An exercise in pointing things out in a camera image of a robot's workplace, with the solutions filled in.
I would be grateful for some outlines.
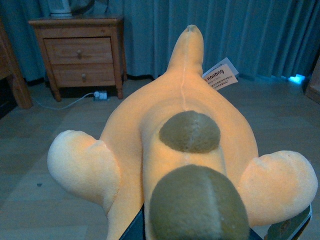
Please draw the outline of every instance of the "electrical cable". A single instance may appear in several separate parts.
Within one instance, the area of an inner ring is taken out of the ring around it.
[[[63,109],[69,108],[71,105],[76,104],[77,102],[79,102],[80,100],[84,99],[86,96],[91,95],[91,94],[94,94],[94,92],[87,93],[87,94],[84,95],[83,97],[79,98],[78,100],[76,100],[76,101],[74,101],[74,102],[72,102],[72,103],[70,103],[69,105],[64,106],[64,107],[45,106],[45,105],[42,105],[42,104],[41,104],[40,102],[38,102],[37,100],[35,100],[33,97],[32,97],[32,99],[33,99],[39,106],[41,106],[41,107],[43,107],[43,108],[51,109],[51,110],[63,110]]]

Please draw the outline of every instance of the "clothing label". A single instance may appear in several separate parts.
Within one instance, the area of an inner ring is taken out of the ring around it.
[[[227,64],[216,68],[207,75],[203,75],[202,78],[215,90],[222,89],[230,84],[238,82]]]
[[[225,59],[221,60],[216,65],[214,65],[212,68],[210,68],[208,71],[206,71],[205,74],[202,75],[202,78],[205,78],[206,75],[208,75],[209,73],[211,73],[212,71],[216,70],[217,68],[221,67],[224,64],[228,65],[228,67],[231,69],[234,76],[237,77],[239,75],[239,72],[237,71],[235,66],[231,63],[229,58],[226,57]]]

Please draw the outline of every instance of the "drawer knob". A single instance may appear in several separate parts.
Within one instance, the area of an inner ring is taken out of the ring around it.
[[[82,82],[85,82],[87,80],[87,75],[85,73],[81,74]]]
[[[76,55],[77,55],[78,59],[81,59],[81,57],[82,57],[82,51],[81,51],[80,49],[77,50],[77,51],[76,51]]]

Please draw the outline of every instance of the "teal curtain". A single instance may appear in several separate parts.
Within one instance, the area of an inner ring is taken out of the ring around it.
[[[45,66],[29,19],[49,16],[46,1],[0,0],[0,18],[27,81],[43,78]]]
[[[319,0],[95,0],[88,14],[106,10],[124,16],[127,72],[133,76],[163,74],[190,24],[203,34],[204,71],[228,57],[253,77],[308,76],[319,56]],[[0,17],[27,81],[45,75],[28,20],[49,15],[46,0],[0,0]]]

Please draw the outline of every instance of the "yellow plush dinosaur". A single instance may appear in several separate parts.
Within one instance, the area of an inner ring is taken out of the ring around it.
[[[202,79],[204,43],[190,25],[167,71],[109,117],[99,140],[60,133],[48,153],[67,191],[101,205],[117,240],[144,204],[147,240],[248,239],[314,199],[318,180],[299,153],[258,156],[242,114]]]

